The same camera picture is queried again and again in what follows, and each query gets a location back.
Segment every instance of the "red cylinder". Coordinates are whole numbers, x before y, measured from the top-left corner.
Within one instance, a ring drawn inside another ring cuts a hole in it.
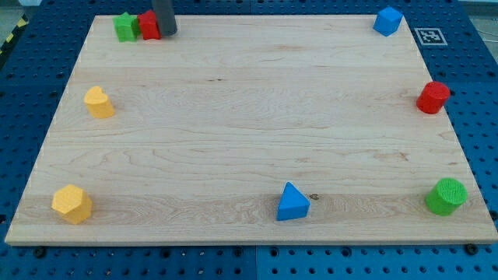
[[[450,98],[450,89],[442,82],[428,82],[417,100],[417,107],[424,113],[436,114]]]

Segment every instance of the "blue triangular prism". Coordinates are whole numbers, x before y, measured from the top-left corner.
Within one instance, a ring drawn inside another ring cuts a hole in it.
[[[277,221],[306,217],[310,201],[293,184],[287,182],[280,198]]]

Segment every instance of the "wooden board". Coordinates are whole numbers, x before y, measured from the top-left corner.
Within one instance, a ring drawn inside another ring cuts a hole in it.
[[[495,226],[444,111],[415,101],[430,76],[406,22],[374,16],[178,16],[164,40],[119,44],[98,16],[31,173],[12,245],[492,243]],[[93,119],[91,86],[116,115]],[[450,217],[425,195],[468,188]],[[286,181],[313,195],[276,222]],[[93,216],[50,209],[66,184]]]

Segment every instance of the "red block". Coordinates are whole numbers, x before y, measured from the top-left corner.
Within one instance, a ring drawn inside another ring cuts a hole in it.
[[[428,82],[417,100],[417,107],[424,113],[436,114],[450,98],[450,89],[442,82]]]
[[[142,31],[143,40],[148,39],[161,39],[159,27],[157,26],[156,14],[153,10],[149,10],[141,15],[139,18],[140,30]]]

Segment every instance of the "green cylinder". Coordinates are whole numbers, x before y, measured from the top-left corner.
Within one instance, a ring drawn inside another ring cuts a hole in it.
[[[467,197],[464,184],[453,178],[443,178],[426,196],[426,203],[434,214],[447,216],[464,204]]]

